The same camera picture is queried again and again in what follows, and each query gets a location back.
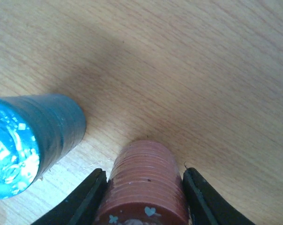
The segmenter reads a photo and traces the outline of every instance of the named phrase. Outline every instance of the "blue poker chip stack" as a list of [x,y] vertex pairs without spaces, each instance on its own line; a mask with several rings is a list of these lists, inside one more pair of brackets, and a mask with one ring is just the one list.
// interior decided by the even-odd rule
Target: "blue poker chip stack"
[[0,199],[17,195],[83,139],[80,106],[60,94],[0,98]]

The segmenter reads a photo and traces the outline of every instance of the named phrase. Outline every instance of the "wood grain surface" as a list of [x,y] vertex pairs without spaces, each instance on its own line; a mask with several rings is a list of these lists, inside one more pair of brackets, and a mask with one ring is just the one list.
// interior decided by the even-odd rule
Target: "wood grain surface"
[[0,225],[29,225],[151,139],[258,225],[283,225],[283,0],[0,0],[0,96],[59,92],[82,143]]

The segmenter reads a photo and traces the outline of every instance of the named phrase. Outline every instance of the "black robotic claw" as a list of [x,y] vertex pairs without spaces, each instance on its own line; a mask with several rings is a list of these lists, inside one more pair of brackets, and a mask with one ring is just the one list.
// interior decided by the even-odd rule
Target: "black robotic claw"
[[[193,225],[255,225],[233,208],[194,168],[183,187]],[[65,200],[32,225],[91,225],[107,189],[106,173],[95,169]]]

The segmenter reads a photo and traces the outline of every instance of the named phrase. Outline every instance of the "wooden tabletop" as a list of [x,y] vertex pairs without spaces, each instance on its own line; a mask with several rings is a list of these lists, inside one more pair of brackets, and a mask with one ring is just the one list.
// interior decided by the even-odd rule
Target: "wooden tabletop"
[[82,143],[0,225],[29,225],[133,140],[167,146],[258,225],[283,225],[283,0],[0,0],[0,96],[59,92]]

